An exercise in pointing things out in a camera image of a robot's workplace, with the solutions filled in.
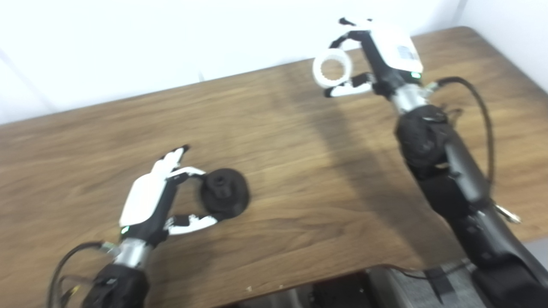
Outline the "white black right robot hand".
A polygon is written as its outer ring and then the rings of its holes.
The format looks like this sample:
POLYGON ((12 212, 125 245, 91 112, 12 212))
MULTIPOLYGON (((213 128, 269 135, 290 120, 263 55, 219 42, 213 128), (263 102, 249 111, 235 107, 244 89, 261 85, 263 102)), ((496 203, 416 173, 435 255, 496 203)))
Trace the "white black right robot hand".
POLYGON ((378 23, 372 19, 351 21, 340 18, 339 24, 348 31, 332 41, 329 48, 314 60, 313 76, 324 90, 324 96, 334 98, 373 91, 390 99, 399 88, 407 84, 421 85, 423 65, 409 34, 398 27, 378 23), (371 72, 352 76, 354 64, 341 49, 347 40, 360 43, 371 72), (325 61, 337 61, 344 72, 339 79, 331 80, 323 74, 325 61))

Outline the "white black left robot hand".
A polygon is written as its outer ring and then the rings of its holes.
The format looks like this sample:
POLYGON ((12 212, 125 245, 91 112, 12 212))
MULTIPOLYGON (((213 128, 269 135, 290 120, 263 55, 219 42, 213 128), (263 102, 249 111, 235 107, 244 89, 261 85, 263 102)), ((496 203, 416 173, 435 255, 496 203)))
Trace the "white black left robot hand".
POLYGON ((137 178, 125 201, 119 226, 121 240, 141 240, 155 249, 170 235, 189 234, 221 221, 213 214, 170 218, 178 187, 190 178, 202 180, 207 173, 193 166, 180 167, 190 146, 171 150, 157 160, 151 171, 137 178))

